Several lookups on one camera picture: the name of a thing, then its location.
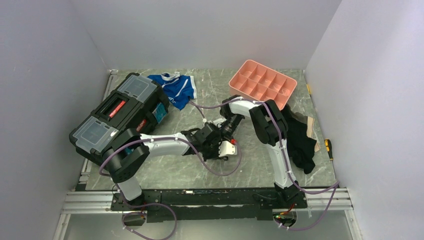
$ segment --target red wire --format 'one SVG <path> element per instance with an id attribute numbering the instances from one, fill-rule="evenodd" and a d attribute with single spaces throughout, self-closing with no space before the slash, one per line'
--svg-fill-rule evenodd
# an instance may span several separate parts
<path id="1" fill-rule="evenodd" d="M 293 208 L 295 207 L 295 204 L 293 203 L 293 204 L 291 204 L 291 206 L 290 206 L 290 208 L 287 210 L 287 211 L 284 211 L 284 212 L 282 212 L 281 214 L 282 215 L 286 215 L 286 214 L 288 214 Z"/>

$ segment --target black cable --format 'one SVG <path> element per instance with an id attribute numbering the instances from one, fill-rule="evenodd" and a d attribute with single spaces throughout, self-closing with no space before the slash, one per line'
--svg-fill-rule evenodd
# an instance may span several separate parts
<path id="1" fill-rule="evenodd" d="M 255 196 L 255 195 L 257 195 L 257 196 L 259 196 L 259 197 L 261 197 L 261 198 L 263 198 L 263 199 L 267 199 L 267 200 L 277 200 L 277 198 L 276 198 L 276 197 L 272 198 L 272 197 L 262 196 L 262 195 L 261 195 L 261 194 L 259 194 L 259 193 L 253 193 L 253 195 L 252 195 L 252 196 Z"/>

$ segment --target white collar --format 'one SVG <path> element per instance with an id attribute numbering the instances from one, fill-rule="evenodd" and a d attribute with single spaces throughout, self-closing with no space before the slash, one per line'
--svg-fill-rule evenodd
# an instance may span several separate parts
<path id="1" fill-rule="evenodd" d="M 169 73 L 168 72 L 163 72 L 160 75 L 164 81 L 172 81 L 172 80 L 180 77 L 180 72 L 179 71 L 175 71 L 174 74 L 169 74 L 169 77 L 164 76 L 165 74 L 169 74 Z"/>

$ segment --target toolbox lid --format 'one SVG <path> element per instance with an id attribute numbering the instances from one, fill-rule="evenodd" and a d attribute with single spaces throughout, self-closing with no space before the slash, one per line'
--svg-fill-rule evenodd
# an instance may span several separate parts
<path id="1" fill-rule="evenodd" d="M 72 135 L 76 138 L 75 145 L 87 153 L 91 149 L 101 152 L 112 140 L 118 130 L 90 116 Z"/>
<path id="2" fill-rule="evenodd" d="M 146 101 L 156 88 L 157 86 L 151 79 L 141 75 L 131 75 L 123 84 L 121 84 L 117 91 L 136 98 L 137 101 L 144 103 L 144 101 Z"/>

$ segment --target gray marble surface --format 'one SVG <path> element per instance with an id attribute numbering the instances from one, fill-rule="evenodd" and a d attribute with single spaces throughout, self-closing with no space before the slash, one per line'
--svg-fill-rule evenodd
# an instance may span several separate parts
<path id="1" fill-rule="evenodd" d="M 110 89 L 116 88 L 125 76 L 137 72 L 143 76 L 163 72 L 180 72 L 182 75 L 194 76 L 197 87 L 195 103 L 203 106 L 214 106 L 230 96 L 228 82 L 237 69 L 135 69 L 120 70 Z M 291 163 L 294 175 L 302 187 L 325 187 L 336 182 L 333 166 L 326 152 L 323 134 L 317 120 L 317 114 L 306 87 L 306 82 L 300 69 L 277 69 L 277 71 L 297 80 L 297 87 L 288 100 L 294 112 L 315 119 L 313 138 L 320 145 L 313 161 L 316 166 L 310 174 Z M 220 118 L 219 109 L 205 110 L 208 120 Z M 202 127 L 202 117 L 196 108 L 188 104 L 183 110 L 170 105 L 169 113 L 158 125 L 152 135 L 168 135 Z M 199 162 L 195 155 L 191 156 L 161 156 L 145 161 L 136 174 L 143 189 L 188 189 L 188 188 L 246 188 L 273 187 L 274 170 L 265 146 L 256 137 L 252 123 L 243 120 L 234 138 L 241 147 L 242 162 L 238 170 L 229 176 L 216 176 L 210 173 Z M 207 164 L 219 172 L 229 172 L 234 169 L 237 156 L 231 156 L 228 161 L 209 160 Z M 87 190 L 109 190 L 113 183 L 108 177 L 98 174 L 98 166 L 93 164 L 86 186 Z"/>

